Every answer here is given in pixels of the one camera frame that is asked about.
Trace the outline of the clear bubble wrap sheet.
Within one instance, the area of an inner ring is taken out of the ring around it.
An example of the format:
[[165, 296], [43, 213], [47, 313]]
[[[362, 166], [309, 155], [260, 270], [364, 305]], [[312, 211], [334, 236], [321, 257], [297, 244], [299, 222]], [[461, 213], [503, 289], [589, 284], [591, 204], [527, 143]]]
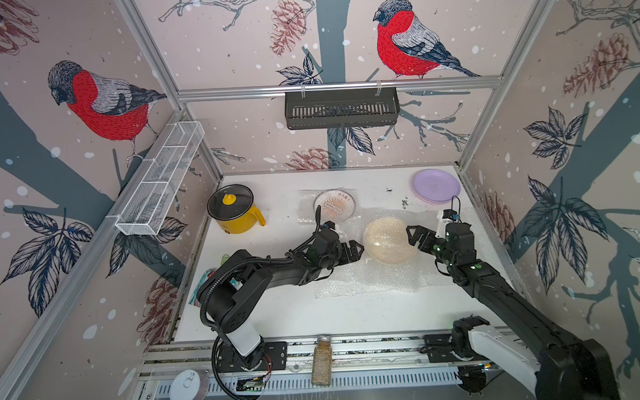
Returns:
[[[441, 218], [441, 210], [424, 210], [416, 213], [419, 220], [413, 226], [424, 226], [436, 231], [439, 236], [443, 234], [444, 221]], [[338, 225], [343, 241], [351, 240], [345, 231], [346, 223], [350, 221], [352, 219]], [[440, 271], [438, 271], [432, 255], [419, 251], [419, 256], [419, 268], [416, 271], [367, 271], [358, 267], [358, 262], [338, 266], [328, 279], [314, 285], [316, 298], [355, 297], [389, 291], [416, 293], [425, 287], [443, 287], [453, 283], [451, 278], [444, 275], [446, 271], [444, 265], [440, 265]]]
[[419, 268], [419, 251], [409, 244], [407, 227], [418, 223], [408, 210], [366, 208], [345, 226], [346, 234], [364, 247], [357, 263], [363, 270], [384, 272]]

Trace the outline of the cream plate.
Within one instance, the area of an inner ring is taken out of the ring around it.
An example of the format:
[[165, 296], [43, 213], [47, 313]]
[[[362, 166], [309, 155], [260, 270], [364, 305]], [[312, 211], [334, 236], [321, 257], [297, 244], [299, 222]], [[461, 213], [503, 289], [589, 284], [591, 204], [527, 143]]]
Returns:
[[402, 219], [382, 217], [366, 226], [363, 240], [369, 256], [389, 266], [407, 263], [417, 250], [409, 245], [407, 225]]

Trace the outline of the pink dinner plate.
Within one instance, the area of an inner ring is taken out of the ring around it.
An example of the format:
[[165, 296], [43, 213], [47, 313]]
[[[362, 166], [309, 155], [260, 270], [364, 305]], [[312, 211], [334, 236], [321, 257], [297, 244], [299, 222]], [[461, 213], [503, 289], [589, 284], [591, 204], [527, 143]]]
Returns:
[[452, 203], [454, 203], [455, 200], [457, 200], [456, 196], [452, 196], [451, 198], [446, 199], [446, 200], [442, 200], [442, 201], [432, 201], [432, 200], [428, 200], [426, 198], [419, 197], [419, 196], [416, 196], [416, 198], [417, 198], [417, 201], [419, 201], [421, 203], [427, 203], [427, 204], [430, 204], [430, 205], [452, 204]]

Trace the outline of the purple plate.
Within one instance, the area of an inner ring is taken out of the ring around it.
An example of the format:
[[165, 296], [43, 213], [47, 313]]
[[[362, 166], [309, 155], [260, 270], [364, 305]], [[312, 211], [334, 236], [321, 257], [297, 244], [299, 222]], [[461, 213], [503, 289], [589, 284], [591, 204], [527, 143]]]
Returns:
[[461, 193], [460, 181], [438, 169], [425, 169], [414, 174], [411, 188], [416, 196], [432, 201], [446, 200]]

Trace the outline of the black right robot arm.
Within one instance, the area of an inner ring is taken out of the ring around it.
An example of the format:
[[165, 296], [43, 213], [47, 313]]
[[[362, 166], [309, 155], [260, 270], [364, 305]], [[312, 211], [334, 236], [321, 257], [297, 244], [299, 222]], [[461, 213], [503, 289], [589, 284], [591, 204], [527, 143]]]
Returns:
[[444, 264], [446, 274], [517, 335], [504, 336], [488, 320], [468, 316], [452, 325], [455, 357], [482, 356], [518, 380], [537, 400], [618, 400], [607, 350], [559, 327], [517, 293], [490, 264], [478, 259], [468, 223], [447, 224], [441, 238], [423, 226], [406, 228], [411, 246]]

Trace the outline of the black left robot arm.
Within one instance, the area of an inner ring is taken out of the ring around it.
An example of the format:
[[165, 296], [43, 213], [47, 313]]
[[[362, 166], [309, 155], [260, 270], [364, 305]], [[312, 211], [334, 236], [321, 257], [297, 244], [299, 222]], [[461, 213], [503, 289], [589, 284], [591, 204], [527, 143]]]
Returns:
[[239, 250], [199, 287], [200, 322], [238, 356], [254, 356], [263, 338], [249, 317], [267, 290], [327, 279], [337, 267], [360, 261], [362, 254], [363, 245], [355, 240], [342, 242], [329, 224], [280, 258]]

